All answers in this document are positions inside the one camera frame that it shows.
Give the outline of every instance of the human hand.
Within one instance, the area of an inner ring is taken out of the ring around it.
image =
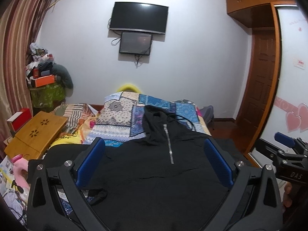
[[[292,184],[287,182],[285,185],[285,192],[283,194],[282,204],[284,206],[283,212],[285,208],[289,208],[292,205],[292,199],[290,198],[289,194],[292,191]]]

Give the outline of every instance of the drawstring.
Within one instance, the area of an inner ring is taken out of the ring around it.
[[[179,117],[181,117],[181,119],[173,118],[170,122],[186,120],[186,121],[188,121],[191,124],[191,126],[192,126],[191,130],[196,131],[195,125],[191,122],[191,120],[187,119],[186,117],[181,116],[181,115],[177,115],[175,113],[166,113],[166,115],[167,116],[179,116]]]

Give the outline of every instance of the wooden table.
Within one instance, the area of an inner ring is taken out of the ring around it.
[[[66,121],[66,117],[39,112],[17,132],[5,153],[10,158],[19,154],[27,160],[41,158]]]

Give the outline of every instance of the metal screw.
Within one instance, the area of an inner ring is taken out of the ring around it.
[[[272,166],[269,165],[269,164],[266,164],[266,165],[265,165],[265,168],[266,168],[267,170],[272,170],[272,169],[273,169]]]
[[[43,167],[44,167],[43,164],[39,164],[39,165],[37,165],[36,169],[37,169],[37,170],[42,170]]]
[[[73,164],[73,162],[70,161],[70,160],[68,160],[68,161],[66,161],[66,162],[64,163],[64,166],[69,167],[69,166],[71,166],[72,164]]]
[[[243,166],[245,166],[245,163],[244,163],[243,161],[237,161],[237,162],[236,162],[236,165],[237,165],[238,167],[243,167]]]

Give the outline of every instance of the wooden floor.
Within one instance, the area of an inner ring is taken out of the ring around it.
[[[212,124],[208,129],[214,138],[232,139],[241,153],[245,152],[251,140],[234,122],[215,122],[214,130]]]

